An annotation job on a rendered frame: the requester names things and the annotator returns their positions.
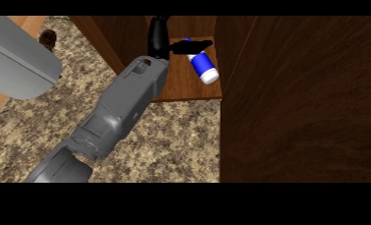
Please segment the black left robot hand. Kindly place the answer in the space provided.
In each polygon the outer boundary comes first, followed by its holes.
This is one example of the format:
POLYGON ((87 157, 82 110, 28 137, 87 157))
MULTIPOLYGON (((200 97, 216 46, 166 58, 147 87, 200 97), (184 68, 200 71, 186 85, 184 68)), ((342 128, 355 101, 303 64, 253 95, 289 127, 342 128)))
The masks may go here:
POLYGON ((156 59, 169 59, 169 53, 178 55, 199 54, 212 44, 212 40, 180 40, 169 43, 168 16, 155 16, 147 32, 147 55, 156 59))

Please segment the blue and white water bottle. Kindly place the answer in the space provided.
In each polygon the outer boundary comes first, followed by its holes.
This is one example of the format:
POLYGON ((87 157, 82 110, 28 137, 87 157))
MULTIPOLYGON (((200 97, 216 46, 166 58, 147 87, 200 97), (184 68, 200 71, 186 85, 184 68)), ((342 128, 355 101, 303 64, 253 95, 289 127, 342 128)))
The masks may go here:
POLYGON ((203 84, 212 84, 219 78, 219 72, 206 51, 188 54, 187 58, 200 81, 203 84))

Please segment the brown wooden cabinet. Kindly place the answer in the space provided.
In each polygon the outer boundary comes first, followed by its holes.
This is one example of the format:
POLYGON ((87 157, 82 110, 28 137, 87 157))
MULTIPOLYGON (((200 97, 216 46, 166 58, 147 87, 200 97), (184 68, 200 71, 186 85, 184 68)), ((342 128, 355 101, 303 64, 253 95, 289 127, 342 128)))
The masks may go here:
MULTIPOLYGON (((71 16, 116 74, 146 53, 152 16, 71 16)), ((186 55, 171 55, 165 88, 155 101, 221 99, 230 85, 249 33, 256 18, 252 16, 172 16, 168 20, 169 42, 190 37, 211 39, 206 49, 219 71, 212 84, 203 84, 186 55)))

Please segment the dark brown cabinet door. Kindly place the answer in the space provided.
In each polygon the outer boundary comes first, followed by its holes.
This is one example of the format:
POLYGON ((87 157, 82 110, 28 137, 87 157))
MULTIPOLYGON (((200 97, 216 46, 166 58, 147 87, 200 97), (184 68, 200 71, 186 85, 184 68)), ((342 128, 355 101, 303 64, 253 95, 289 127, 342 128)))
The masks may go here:
POLYGON ((222 100, 225 182, 371 182, 371 17, 261 17, 222 100))

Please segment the dark brown round object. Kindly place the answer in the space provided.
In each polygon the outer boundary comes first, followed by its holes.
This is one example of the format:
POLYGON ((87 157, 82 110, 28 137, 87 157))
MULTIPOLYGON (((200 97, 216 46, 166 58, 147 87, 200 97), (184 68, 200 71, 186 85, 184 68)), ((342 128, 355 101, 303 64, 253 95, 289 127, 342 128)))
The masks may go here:
POLYGON ((52 29, 46 29, 40 36, 40 44, 49 51, 53 51, 56 44, 56 32, 52 29))

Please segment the grey rounded appliance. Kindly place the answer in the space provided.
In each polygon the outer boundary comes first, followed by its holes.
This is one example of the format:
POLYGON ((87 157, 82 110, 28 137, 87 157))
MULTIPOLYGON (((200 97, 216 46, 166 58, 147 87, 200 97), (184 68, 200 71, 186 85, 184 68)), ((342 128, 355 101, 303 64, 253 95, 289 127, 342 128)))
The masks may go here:
POLYGON ((32 99, 57 84, 60 73, 59 58, 0 16, 0 93, 19 100, 32 99))

